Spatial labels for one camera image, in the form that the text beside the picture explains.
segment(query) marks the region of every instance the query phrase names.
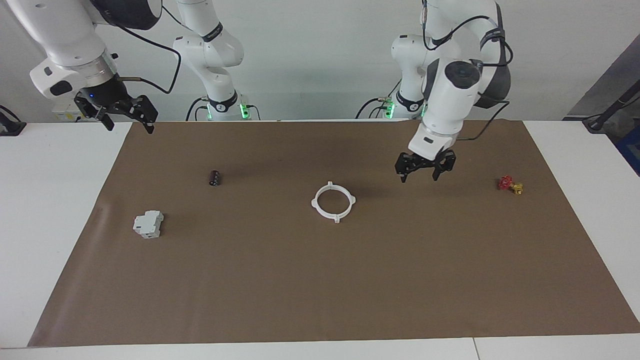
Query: white countertop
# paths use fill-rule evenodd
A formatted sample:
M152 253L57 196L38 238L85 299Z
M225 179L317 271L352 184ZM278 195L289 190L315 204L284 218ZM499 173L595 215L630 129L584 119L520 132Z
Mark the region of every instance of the white countertop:
M640 318L640 178L579 122L525 122ZM130 123L29 124L0 138L1 359L639 359L640 334L313 343L25 347Z

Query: white plastic ring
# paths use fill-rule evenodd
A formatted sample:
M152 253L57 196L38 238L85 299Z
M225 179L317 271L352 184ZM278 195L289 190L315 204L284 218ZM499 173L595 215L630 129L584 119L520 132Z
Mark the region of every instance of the white plastic ring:
M347 199L349 200L349 207L347 208L347 210L339 214L331 214L331 213L327 213L325 210L322 210L320 205L318 205L318 198L323 192L327 192L329 190L337 190L343 193L347 197ZM318 213L320 213L320 215L329 219L333 219L333 221L335 221L336 224L340 222L340 219L344 218L349 214L349 212L351 212L351 208L355 203L356 203L356 198L351 195L349 190L343 188L340 185L334 185L331 181L329 181L327 185L321 187L320 190L318 190L318 192L316 193L316 197L313 200L311 200L311 206L313 206L316 210L318 210Z

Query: black cable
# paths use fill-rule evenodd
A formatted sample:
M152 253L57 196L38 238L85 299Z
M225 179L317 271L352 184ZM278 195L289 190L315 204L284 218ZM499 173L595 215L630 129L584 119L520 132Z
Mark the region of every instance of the black cable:
M482 130L480 130L480 133L478 133L478 135L475 135L472 138L460 138L460 139L458 139L458 141L473 141L473 140L478 139L484 133L484 131L487 130L489 125L491 125L491 123L495 120L495 118L498 116L500 111L502 111L504 108L509 106L509 104L511 104L508 100L503 100L503 101L499 101L499 102L504 104L504 105L502 105L502 107L499 108L498 111L495 112L495 114L493 114L491 119L484 125L484 127L482 128Z
M254 108L254 109L255 109L255 112L257 112L257 113L258 113L258 120L259 120L259 121L262 121L262 118L260 117L260 110L258 109L258 107L257 107L256 105L247 105L246 107L247 107L247 108Z
M15 118L15 120L18 120L18 122L20 121L20 118L18 118L18 116L16 116L16 114L13 113L13 111L7 109L6 107L4 107L3 105L0 105L0 109L4 110L7 114L13 116Z
M196 118L196 121L198 121L198 110L202 110L202 109L209 111L209 108L206 106L198 106L195 114L193 114L193 117Z
M491 20L489 18L489 16L486 16L486 15L478 15L478 16L470 17L469 19L464 20L463 22L461 22L458 26L456 26L453 30L451 30L450 33L446 34L446 36L444 36L443 38L440 38L438 40L431 39L432 42L434 42L434 43L438 42L439 43L434 48L430 48L427 45L426 26L423 24L422 25L422 42L424 43L424 47L426 47L427 50L429 50L429 51L434 51L435 49L438 49L440 46L445 44L447 41L451 40L451 37L453 36L453 34L455 34L456 31L460 30L460 28L462 28L467 23L472 22L473 20L477 20L477 19Z
M198 103L198 101L204 101L202 100L201 97L195 99L192 103L191 106L189 106L189 111L187 111L187 116L184 118L184 121L189 121L189 117L191 116L191 112L193 111L193 108L196 106L196 104Z
M384 110L386 108L387 108L386 106L378 106L377 108L374 108L373 110L371 110L371 113L369 114L369 119L377 119L378 118L378 114L380 114L380 110ZM376 111L376 110L378 111L378 114L376 114L375 118L372 118L373 112Z
M400 78L400 80L398 80L397 84L394 86L393 89L391 89L391 91L389 92L389 94L387 95L387 97L391 97L391 95L394 93L394 91L398 88L398 86L400 85L400 82L402 82L402 78ZM378 116L380 116L380 108L378 108L378 112L376 114L376 118L378 118Z
M451 39L451 37L453 36L453 34L459 30L460 28L462 28L465 24L473 21L473 20L477 20L477 19L485 19L485 20L491 20L488 16L485 15L478 15L478 16L474 16L471 17L463 22L460 23L460 25L456 26L453 30L451 30L450 33L448 33L446 36L444 36L443 38L439 39L439 40L433 40L431 39L431 41L433 42L439 42L438 45L434 46L433 48L429 47L427 45L427 34L426 34L426 26L423 24L422 25L422 43L424 44L424 47L429 50L429 51L434 51L435 49L438 49L441 45L444 45L447 41L449 41ZM505 48L507 48L507 50L509 50L510 53L510 57L509 57L509 61L505 62L505 63L489 63L489 64L483 64L483 66L485 67L503 67L503 66L507 66L509 65L512 61L513 61L513 50L511 48L511 46L509 46L509 44L504 40L504 39L500 39L500 42L504 45Z
M504 63L488 63L488 64L483 64L484 67L503 67L503 66L507 66L509 65L512 61L513 61L513 50L511 49L511 46L509 46L509 43L507 43L506 41L504 41L503 39L500 40L500 42L502 42L502 45L504 45L504 47L509 50L509 54L511 55L509 57L509 60L504 62Z
M173 16L173 14L169 11L169 9L165 8L164 5L162 5L162 10L166 11L167 14L169 14L169 16L178 24L180 24L180 26L182 26L185 29L189 29L185 24L181 23L180 20L178 20L178 18L176 18L175 16Z
M359 118L359 117L360 117L360 114L362 113L362 110L364 110L364 108L366 108L366 107L367 107L367 105L369 105L369 104L370 104L370 103L372 103L372 102L376 102L376 101L380 101L380 100L379 100L379 98L374 97L373 99L371 99L371 100L369 100L369 101L365 102L365 103L364 103L364 105L362 105L362 107L360 108L360 110L358 110L358 113L356 114L356 117L355 117L354 119L357 119L357 118Z
M167 47L167 46L164 46L162 44L158 44L155 41L151 41L151 40L149 40L149 39L147 39L147 38L145 38L145 37L143 37L141 35L138 35L138 34L134 33L133 31L127 29L127 28L124 28L122 26L118 26L118 27L120 29L122 29L122 31L126 32L127 34L130 34L131 36L134 36L134 37L136 37L136 38L138 38L138 39L140 39L140 40L142 40L142 41L144 41L144 42L146 42L148 44L151 44L153 46L157 46L157 47L159 47L161 49L164 49L164 50L167 50L167 51L171 51L172 53L174 53L174 54L176 54L178 56L178 64L175 67L175 73L173 74L173 80L171 81L171 86L169 86L169 90L165 90L165 89L161 88L160 86L158 86L157 84L153 83L152 81L149 81L149 80L143 79L143 78L126 78L126 79L123 79L122 81L141 81L143 83L146 83L146 84L149 84L149 85L153 86L154 88L162 91L165 94L171 93L171 91L173 90L173 87L175 86L175 81L178 79L178 72L180 72L180 65L182 64L182 56L180 55L180 53L178 51L172 49L171 47Z

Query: black stand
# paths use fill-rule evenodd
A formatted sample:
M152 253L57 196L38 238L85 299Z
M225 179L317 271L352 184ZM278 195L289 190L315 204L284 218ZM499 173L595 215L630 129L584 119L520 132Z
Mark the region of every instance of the black stand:
M618 110L622 109L624 105L626 105L631 98L640 92L640 80L636 81L633 86L629 88L616 102L614 102L608 109L606 109L602 115L600 115L595 120L584 120L582 123L592 134L600 134L602 130L602 126L607 120L609 120L613 114L618 112Z
M0 113L0 124L6 129L6 131L0 131L0 136L18 136L22 132L22 129L27 126L26 122L9 120L3 113Z

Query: black cylindrical capacitor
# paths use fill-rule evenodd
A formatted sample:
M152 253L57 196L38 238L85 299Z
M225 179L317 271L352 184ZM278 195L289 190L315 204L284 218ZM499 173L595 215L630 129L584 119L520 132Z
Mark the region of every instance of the black cylindrical capacitor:
M211 186L220 185L220 173L217 170L213 170L211 174L209 174L209 185Z

